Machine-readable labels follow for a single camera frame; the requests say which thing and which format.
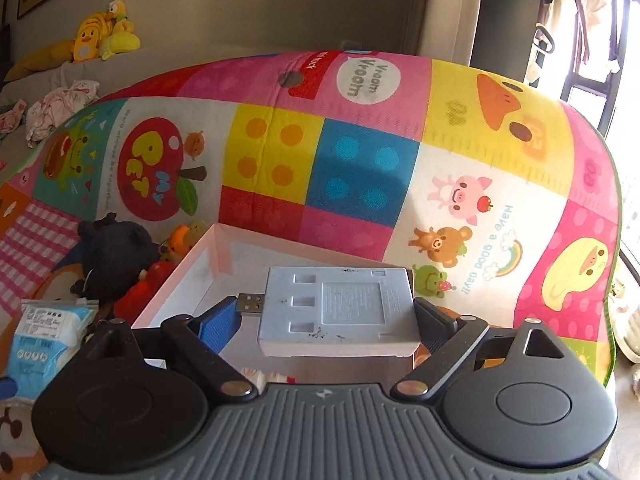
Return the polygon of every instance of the cloud graphic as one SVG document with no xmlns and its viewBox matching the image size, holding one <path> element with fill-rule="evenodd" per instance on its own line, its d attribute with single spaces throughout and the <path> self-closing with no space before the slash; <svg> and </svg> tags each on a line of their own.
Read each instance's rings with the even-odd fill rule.
<svg viewBox="0 0 640 480">
<path fill-rule="evenodd" d="M 500 248 L 503 251 L 508 251 L 513 247 L 515 241 L 516 241 L 516 231 L 511 229 L 502 236 L 502 242 L 500 243 Z"/>
<path fill-rule="evenodd" d="M 498 270 L 500 270 L 500 266 L 494 262 L 491 265 L 486 266 L 484 268 L 484 272 L 482 273 L 482 278 L 486 282 L 490 282 L 492 279 L 495 278 L 495 275 L 498 273 Z"/>
</svg>

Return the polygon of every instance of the blue dot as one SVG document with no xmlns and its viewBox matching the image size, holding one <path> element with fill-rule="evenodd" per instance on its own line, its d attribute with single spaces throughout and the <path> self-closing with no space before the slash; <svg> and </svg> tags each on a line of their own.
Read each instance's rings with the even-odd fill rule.
<svg viewBox="0 0 640 480">
<path fill-rule="evenodd" d="M 377 187 L 367 189 L 362 195 L 364 205 L 369 209 L 382 209 L 387 202 L 386 194 Z"/>
<path fill-rule="evenodd" d="M 342 160 L 351 160 L 358 156 L 360 144 L 353 137 L 341 137 L 335 143 L 335 154 Z"/>
<path fill-rule="evenodd" d="M 349 185 L 341 178 L 330 178 L 324 186 L 324 192 L 331 200 L 338 200 L 348 195 Z"/>
<path fill-rule="evenodd" d="M 398 152 L 388 146 L 377 150 L 374 160 L 376 161 L 376 166 L 379 167 L 382 171 L 394 170 L 400 163 Z"/>
</svg>

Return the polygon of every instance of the yellow duck plush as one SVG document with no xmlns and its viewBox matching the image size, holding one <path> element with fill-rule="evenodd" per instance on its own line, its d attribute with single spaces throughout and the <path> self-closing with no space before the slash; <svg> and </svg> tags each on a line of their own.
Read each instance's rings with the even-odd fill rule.
<svg viewBox="0 0 640 480">
<path fill-rule="evenodd" d="M 97 57 L 102 40 L 110 36 L 112 30 L 111 19 L 104 12 L 96 12 L 85 19 L 80 24 L 74 41 L 74 62 L 80 63 Z"/>
<path fill-rule="evenodd" d="M 124 4 L 124 0 L 113 0 L 109 4 L 109 12 L 107 16 L 111 15 L 115 20 L 113 25 L 113 32 L 132 32 L 134 25 L 129 21 L 127 16 L 127 6 Z"/>
<path fill-rule="evenodd" d="M 109 4 L 107 18 L 114 21 L 113 33 L 102 40 L 100 52 L 102 59 L 109 59 L 114 54 L 123 54 L 140 48 L 140 38 L 134 33 L 134 25 L 127 17 L 124 0 L 113 0 Z"/>
</svg>

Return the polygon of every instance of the pink gingham pattern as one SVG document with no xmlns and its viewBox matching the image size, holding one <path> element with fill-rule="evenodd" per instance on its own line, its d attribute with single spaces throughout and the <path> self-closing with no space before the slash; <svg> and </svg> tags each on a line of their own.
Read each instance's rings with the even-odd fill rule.
<svg viewBox="0 0 640 480">
<path fill-rule="evenodd" d="M 79 221 L 32 200 L 0 239 L 0 308 L 13 314 L 78 243 Z"/>
</svg>

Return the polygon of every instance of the red plush toy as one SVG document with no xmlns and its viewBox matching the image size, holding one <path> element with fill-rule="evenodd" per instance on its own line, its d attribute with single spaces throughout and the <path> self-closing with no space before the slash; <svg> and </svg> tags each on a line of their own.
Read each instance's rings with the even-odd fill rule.
<svg viewBox="0 0 640 480">
<path fill-rule="evenodd" d="M 140 281 L 132 286 L 124 297 L 116 301 L 113 307 L 114 317 L 133 324 L 174 269 L 175 265 L 172 262 L 156 262 L 149 270 L 142 270 Z"/>
</svg>

